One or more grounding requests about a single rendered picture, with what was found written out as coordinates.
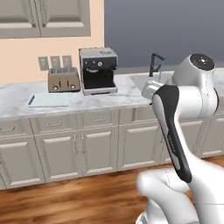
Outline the black and silver coffee machine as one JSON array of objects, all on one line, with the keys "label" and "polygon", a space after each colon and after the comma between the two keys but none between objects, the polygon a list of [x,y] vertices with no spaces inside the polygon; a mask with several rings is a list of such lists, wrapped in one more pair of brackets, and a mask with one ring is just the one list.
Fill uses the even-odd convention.
[{"label": "black and silver coffee machine", "polygon": [[80,79],[84,95],[114,94],[114,71],[118,56],[110,47],[90,47],[79,50]]}]

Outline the pale kitchen sink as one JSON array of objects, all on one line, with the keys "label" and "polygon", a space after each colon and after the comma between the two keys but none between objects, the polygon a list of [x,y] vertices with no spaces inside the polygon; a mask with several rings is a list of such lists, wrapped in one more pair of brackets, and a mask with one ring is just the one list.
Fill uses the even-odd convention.
[{"label": "pale kitchen sink", "polygon": [[173,75],[173,71],[164,71],[162,73],[154,73],[150,77],[147,73],[137,73],[130,76],[136,87],[142,91],[147,81],[157,81],[165,84],[167,80]]}]

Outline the beige wall cupboard door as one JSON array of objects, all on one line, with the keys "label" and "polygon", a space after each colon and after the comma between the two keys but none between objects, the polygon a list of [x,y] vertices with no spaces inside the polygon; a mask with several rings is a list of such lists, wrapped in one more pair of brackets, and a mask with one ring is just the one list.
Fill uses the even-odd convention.
[{"label": "beige wall cupboard door", "polygon": [[35,0],[42,38],[90,37],[89,0]]},{"label": "beige wall cupboard door", "polygon": [[0,0],[0,39],[39,37],[34,0]]}]

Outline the beige base cupboard door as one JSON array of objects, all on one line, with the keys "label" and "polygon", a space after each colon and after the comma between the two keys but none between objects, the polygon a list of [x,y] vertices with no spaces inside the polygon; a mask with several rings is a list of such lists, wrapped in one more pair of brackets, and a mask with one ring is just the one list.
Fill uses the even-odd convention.
[{"label": "beige base cupboard door", "polygon": [[125,171],[160,162],[163,137],[158,122],[119,127],[117,170]]},{"label": "beige base cupboard door", "polygon": [[[183,131],[185,141],[188,148],[194,155],[200,154],[200,140],[202,138],[202,131],[204,128],[204,121],[201,119],[181,120],[180,126]],[[168,164],[171,162],[170,155],[166,148],[165,140],[161,128],[158,128],[158,145],[161,147],[160,163]]]},{"label": "beige base cupboard door", "polygon": [[224,115],[216,115],[209,123],[201,148],[202,157],[218,156],[224,153]]},{"label": "beige base cupboard door", "polygon": [[74,153],[76,131],[36,135],[36,145],[47,182],[75,179],[82,175],[79,153]]},{"label": "beige base cupboard door", "polygon": [[118,128],[107,127],[83,130],[86,154],[80,152],[85,176],[114,172],[117,163]]},{"label": "beige base cupboard door", "polygon": [[0,140],[0,173],[8,189],[45,182],[39,154],[32,136]]}]

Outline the beige drawer front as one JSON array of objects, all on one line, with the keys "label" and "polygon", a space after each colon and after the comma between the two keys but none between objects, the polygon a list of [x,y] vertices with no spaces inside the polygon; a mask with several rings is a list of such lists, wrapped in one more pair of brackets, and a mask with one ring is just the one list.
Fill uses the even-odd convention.
[{"label": "beige drawer front", "polygon": [[134,123],[147,123],[156,121],[152,106],[140,108],[122,108],[120,110],[120,125],[128,125]]},{"label": "beige drawer front", "polygon": [[[33,132],[35,134],[44,134],[77,129],[77,121],[75,115],[42,115],[31,118],[30,121]],[[62,121],[62,124],[60,126],[46,126],[46,123],[57,123],[59,121]]]},{"label": "beige drawer front", "polygon": [[0,132],[0,137],[24,136],[32,134],[31,124],[28,119],[14,118],[0,120],[0,128],[8,129],[11,127],[15,127],[14,131]]},{"label": "beige drawer front", "polygon": [[[92,122],[91,117],[101,118],[105,116],[106,120],[103,122]],[[116,110],[85,112],[79,115],[79,125],[84,128],[101,127],[109,125],[117,125],[118,113]]]}]

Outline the grey wall socket plate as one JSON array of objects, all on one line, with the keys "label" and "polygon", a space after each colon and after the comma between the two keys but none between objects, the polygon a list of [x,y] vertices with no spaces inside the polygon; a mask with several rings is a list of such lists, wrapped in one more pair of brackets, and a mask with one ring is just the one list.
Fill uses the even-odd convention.
[{"label": "grey wall socket plate", "polygon": [[63,67],[71,67],[72,66],[72,57],[70,55],[64,55],[62,57]]},{"label": "grey wall socket plate", "polygon": [[52,68],[60,68],[60,57],[59,56],[51,56],[51,65]]},{"label": "grey wall socket plate", "polygon": [[49,69],[48,58],[46,56],[38,57],[38,63],[39,63],[39,69],[41,71],[46,71]]}]

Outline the black sink tap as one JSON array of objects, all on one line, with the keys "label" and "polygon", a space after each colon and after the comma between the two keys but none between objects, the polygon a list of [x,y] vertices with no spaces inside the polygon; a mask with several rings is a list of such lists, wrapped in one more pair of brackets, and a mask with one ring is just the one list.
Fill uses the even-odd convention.
[{"label": "black sink tap", "polygon": [[[161,61],[157,67],[155,67],[155,59],[156,58],[160,59],[160,61]],[[155,52],[151,55],[149,77],[153,77],[153,74],[157,73],[160,70],[160,68],[164,64],[164,61],[165,61],[165,57],[163,57]]]}]

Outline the brown metal toaster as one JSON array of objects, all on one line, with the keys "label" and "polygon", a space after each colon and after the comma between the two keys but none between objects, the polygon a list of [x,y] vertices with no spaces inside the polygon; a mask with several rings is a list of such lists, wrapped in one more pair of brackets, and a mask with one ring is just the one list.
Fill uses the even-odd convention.
[{"label": "brown metal toaster", "polygon": [[76,67],[51,68],[48,71],[48,92],[80,92],[81,83]]}]

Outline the pale rectangular tray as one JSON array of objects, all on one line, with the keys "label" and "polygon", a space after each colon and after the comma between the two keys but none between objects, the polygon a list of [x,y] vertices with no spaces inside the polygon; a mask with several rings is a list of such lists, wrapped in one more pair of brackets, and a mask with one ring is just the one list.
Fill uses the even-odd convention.
[{"label": "pale rectangular tray", "polygon": [[70,93],[36,93],[27,102],[30,108],[67,107],[71,100]]}]

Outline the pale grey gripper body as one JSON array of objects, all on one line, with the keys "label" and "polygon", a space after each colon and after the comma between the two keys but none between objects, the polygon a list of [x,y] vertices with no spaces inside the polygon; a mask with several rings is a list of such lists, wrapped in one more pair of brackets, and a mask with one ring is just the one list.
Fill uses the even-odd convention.
[{"label": "pale grey gripper body", "polygon": [[151,100],[153,95],[163,86],[157,81],[147,81],[142,90],[142,97]]}]

